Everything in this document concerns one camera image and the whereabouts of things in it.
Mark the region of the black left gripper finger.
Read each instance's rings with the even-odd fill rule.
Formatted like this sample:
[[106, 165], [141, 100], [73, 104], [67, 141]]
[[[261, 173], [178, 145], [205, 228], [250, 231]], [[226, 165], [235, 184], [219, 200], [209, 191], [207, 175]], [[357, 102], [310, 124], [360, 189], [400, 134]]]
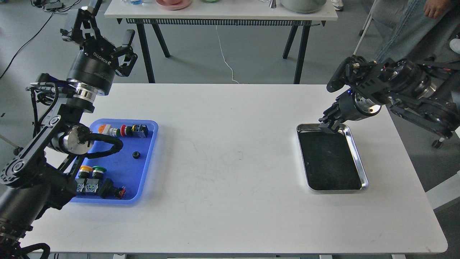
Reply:
[[109, 66], [115, 71], [117, 76], [128, 77], [136, 64], [138, 55], [134, 53], [132, 47], [135, 33], [133, 29], [126, 30], [121, 46], [117, 47], [109, 55]]
[[102, 4], [101, 0], [91, 0], [89, 6], [71, 10], [68, 13], [64, 28], [61, 28], [61, 38], [65, 42], [73, 42], [80, 47], [90, 42], [103, 39], [96, 23], [96, 16]]

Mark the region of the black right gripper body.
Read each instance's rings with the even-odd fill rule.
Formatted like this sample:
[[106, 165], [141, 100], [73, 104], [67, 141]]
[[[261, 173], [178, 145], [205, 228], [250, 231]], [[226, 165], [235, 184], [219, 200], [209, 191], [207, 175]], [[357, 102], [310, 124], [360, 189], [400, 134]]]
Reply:
[[343, 60], [327, 83], [327, 91], [336, 92], [345, 86], [349, 89], [340, 94], [338, 102], [342, 119], [358, 121], [378, 114], [382, 106], [401, 117], [403, 107], [396, 100], [396, 89], [402, 80], [396, 79], [403, 69], [403, 60], [391, 58], [382, 63], [367, 61], [352, 55]]

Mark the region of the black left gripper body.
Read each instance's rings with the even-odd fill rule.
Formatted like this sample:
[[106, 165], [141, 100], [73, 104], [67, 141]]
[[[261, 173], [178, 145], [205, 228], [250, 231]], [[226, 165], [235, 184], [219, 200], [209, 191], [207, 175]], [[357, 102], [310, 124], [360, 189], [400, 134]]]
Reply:
[[115, 46], [104, 37], [90, 37], [87, 46], [82, 42], [74, 44], [80, 50], [67, 75], [68, 83], [84, 83], [96, 88], [98, 95], [108, 95], [115, 77], [115, 69], [110, 66], [110, 54]]

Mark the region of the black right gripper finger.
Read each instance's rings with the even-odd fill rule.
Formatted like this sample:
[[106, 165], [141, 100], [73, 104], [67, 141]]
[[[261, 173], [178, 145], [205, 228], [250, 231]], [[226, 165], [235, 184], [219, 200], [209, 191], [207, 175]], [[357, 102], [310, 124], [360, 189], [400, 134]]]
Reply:
[[320, 119], [342, 119], [342, 112], [339, 103], [332, 103], [331, 107], [327, 108], [327, 110], [323, 112], [323, 117]]
[[345, 121], [344, 119], [320, 119], [320, 129], [327, 134], [336, 134]]

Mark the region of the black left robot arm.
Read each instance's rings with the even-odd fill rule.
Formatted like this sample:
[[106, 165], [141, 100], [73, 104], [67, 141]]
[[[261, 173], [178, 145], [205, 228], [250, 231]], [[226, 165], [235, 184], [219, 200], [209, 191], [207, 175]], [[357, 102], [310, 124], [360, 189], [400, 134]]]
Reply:
[[131, 43], [135, 32], [125, 33], [121, 46], [114, 46], [100, 33], [96, 16], [102, 4], [92, 0], [69, 12], [61, 29], [62, 39], [79, 46], [67, 79], [41, 74], [28, 90], [33, 102], [52, 98], [39, 117], [34, 115], [33, 139], [15, 149], [14, 158], [1, 171], [1, 258], [26, 259], [41, 250], [46, 259], [46, 243], [21, 247], [20, 239], [32, 230], [33, 221], [49, 208], [62, 209], [76, 196], [76, 174], [84, 159], [116, 154], [122, 142], [116, 137], [93, 133], [80, 120], [94, 111], [97, 95], [108, 95], [115, 76], [130, 75], [137, 60]]

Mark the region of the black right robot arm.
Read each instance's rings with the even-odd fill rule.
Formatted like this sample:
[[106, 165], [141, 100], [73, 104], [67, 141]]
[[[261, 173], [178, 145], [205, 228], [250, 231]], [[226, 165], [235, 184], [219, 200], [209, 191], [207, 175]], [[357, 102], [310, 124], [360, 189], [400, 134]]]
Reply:
[[327, 84], [333, 93], [344, 86], [319, 119], [320, 129], [337, 133], [345, 121], [375, 116], [383, 106], [396, 116], [439, 136], [436, 149], [459, 128], [459, 64], [386, 59], [378, 63], [352, 55], [340, 63]]

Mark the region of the person's hand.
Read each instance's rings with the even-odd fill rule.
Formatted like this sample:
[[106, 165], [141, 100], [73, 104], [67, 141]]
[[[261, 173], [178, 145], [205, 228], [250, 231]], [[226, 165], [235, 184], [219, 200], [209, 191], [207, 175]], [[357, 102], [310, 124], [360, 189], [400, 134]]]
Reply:
[[440, 18], [450, 6], [450, 0], [426, 0], [424, 5], [424, 15], [428, 18]]

